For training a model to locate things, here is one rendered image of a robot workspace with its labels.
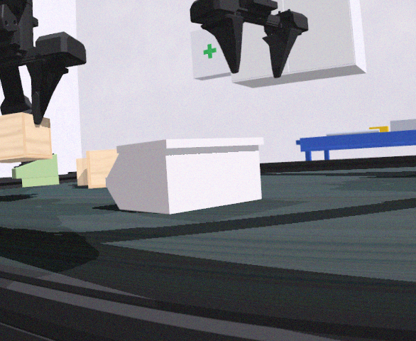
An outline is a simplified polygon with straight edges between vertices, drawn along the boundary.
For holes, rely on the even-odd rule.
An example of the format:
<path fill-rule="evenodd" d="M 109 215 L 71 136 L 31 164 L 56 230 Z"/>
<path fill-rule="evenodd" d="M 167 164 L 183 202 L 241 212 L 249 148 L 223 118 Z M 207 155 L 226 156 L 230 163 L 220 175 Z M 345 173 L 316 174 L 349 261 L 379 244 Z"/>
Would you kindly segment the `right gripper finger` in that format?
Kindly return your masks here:
<path fill-rule="evenodd" d="M 238 73 L 241 62 L 243 17 L 224 14 L 202 24 L 201 28 L 209 31 L 216 38 L 231 73 Z"/>
<path fill-rule="evenodd" d="M 263 40 L 269 45 L 270 60 L 274 78 L 279 78 L 282 75 L 290 51 L 297 36 L 300 35 L 302 35 L 301 30 L 289 28 L 263 37 Z"/>

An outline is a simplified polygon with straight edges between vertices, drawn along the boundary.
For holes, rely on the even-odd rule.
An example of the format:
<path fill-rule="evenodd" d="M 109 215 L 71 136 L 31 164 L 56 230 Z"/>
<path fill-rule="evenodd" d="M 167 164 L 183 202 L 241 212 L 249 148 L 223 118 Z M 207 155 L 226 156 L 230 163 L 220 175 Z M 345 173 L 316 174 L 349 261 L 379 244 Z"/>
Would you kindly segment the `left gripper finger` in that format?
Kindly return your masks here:
<path fill-rule="evenodd" d="M 34 124 L 41 124 L 60 79 L 69 69 L 49 59 L 26 62 L 31 77 L 31 104 Z"/>

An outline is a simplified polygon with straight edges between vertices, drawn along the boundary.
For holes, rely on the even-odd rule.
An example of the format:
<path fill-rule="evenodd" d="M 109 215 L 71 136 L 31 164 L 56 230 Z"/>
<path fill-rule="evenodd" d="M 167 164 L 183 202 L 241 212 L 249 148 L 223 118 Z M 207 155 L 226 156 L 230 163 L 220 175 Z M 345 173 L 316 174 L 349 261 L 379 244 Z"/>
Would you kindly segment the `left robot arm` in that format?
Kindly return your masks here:
<path fill-rule="evenodd" d="M 9 45 L 21 45 L 21 34 L 16 16 L 10 4 L 0 5 L 0 42 L 9 41 Z M 10 33 L 9 33 L 10 32 Z M 4 93 L 1 103 L 1 115 L 14 113 L 32 114 L 32 104 L 23 93 L 23 86 L 18 67 L 0 70 L 0 81 Z M 25 98 L 25 99 L 24 99 Z"/>

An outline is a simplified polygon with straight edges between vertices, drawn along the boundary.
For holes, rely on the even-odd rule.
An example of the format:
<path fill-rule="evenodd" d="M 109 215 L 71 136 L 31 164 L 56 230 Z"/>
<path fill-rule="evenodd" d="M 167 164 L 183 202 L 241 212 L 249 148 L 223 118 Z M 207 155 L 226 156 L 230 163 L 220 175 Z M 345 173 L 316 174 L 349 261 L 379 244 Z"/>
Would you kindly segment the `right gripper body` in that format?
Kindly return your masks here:
<path fill-rule="evenodd" d="M 243 22 L 264 26 L 267 36 L 289 28 L 302 33 L 309 30 L 307 17 L 302 13 L 287 10 L 272 15 L 271 11 L 277 8 L 278 3 L 272 0 L 196 0 L 190 8 L 190 21 L 204 24 L 224 14 L 233 14 L 242 16 Z"/>

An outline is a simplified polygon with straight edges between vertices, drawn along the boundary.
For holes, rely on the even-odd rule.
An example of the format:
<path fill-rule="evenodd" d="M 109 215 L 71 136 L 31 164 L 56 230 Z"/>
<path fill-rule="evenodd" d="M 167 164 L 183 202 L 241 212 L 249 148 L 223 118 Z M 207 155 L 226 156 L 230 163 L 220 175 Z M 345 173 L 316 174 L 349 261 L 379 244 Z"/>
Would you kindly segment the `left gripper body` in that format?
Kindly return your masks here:
<path fill-rule="evenodd" d="M 0 42 L 0 70 L 23 66 L 26 62 L 39 59 L 49 59 L 64 67 L 84 65 L 87 62 L 84 45 L 64 31 L 39 36 L 35 41 L 35 51 L 33 28 L 38 27 L 38 19 L 33 17 L 33 7 L 18 0 L 1 0 L 0 5 L 3 4 L 10 4 L 16 16 L 21 45 L 9 45 L 8 40 Z"/>

